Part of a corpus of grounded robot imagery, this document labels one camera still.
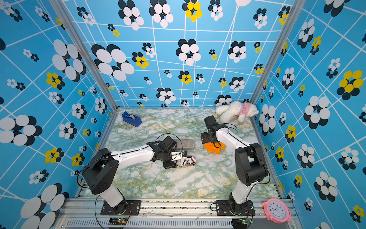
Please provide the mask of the orange microfiber cloth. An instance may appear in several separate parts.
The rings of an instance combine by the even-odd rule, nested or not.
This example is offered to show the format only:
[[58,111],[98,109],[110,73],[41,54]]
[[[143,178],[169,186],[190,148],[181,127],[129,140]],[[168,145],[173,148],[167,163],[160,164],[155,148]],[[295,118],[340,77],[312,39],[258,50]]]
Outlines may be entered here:
[[208,153],[215,153],[217,155],[221,153],[221,150],[225,150],[226,148],[225,144],[221,142],[204,143],[203,147],[208,151]]

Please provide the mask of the newspaper print eyeglass case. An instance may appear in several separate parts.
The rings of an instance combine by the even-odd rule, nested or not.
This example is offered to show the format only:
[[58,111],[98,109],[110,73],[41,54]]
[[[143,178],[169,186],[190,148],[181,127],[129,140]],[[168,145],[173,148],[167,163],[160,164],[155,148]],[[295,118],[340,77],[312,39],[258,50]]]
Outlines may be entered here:
[[177,160],[178,167],[190,167],[196,164],[196,158],[194,156],[185,156]]

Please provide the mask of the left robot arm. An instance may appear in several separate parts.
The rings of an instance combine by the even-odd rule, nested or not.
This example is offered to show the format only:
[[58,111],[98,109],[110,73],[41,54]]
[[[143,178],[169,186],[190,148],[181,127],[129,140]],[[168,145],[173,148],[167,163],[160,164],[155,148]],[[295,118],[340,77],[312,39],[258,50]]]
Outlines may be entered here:
[[181,142],[167,136],[162,141],[154,140],[139,148],[125,151],[109,151],[103,148],[81,170],[81,175],[92,194],[99,195],[104,200],[104,206],[112,215],[122,215],[131,208],[127,206],[127,200],[121,191],[113,184],[116,173],[149,161],[162,161],[165,169],[175,168],[178,161],[187,156],[187,151],[178,147]]

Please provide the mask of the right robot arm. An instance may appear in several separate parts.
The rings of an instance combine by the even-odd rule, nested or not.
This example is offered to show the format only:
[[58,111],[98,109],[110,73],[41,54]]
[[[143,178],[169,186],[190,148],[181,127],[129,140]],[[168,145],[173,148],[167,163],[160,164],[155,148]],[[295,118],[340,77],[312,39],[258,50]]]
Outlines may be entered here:
[[228,210],[234,215],[241,215],[244,210],[252,211],[249,200],[256,185],[263,185],[265,177],[270,177],[265,154],[258,143],[250,144],[230,131],[227,124],[217,123],[214,116],[204,119],[207,132],[201,134],[203,144],[213,143],[226,146],[235,155],[235,170],[238,182],[230,193]]

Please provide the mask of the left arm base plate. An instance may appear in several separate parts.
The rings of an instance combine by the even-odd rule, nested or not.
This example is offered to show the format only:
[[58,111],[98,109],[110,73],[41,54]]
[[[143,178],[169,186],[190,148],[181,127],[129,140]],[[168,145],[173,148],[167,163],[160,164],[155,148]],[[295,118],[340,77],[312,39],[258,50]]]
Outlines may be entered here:
[[116,207],[111,207],[105,200],[101,210],[101,215],[106,216],[138,216],[141,209],[141,200],[123,200]]

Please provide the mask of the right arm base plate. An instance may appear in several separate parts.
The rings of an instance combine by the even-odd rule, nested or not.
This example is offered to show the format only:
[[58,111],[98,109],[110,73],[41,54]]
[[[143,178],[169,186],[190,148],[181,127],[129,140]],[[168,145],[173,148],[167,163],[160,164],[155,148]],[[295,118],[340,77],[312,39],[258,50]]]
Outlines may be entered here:
[[217,200],[215,211],[218,216],[255,216],[253,202],[237,204],[234,200]]

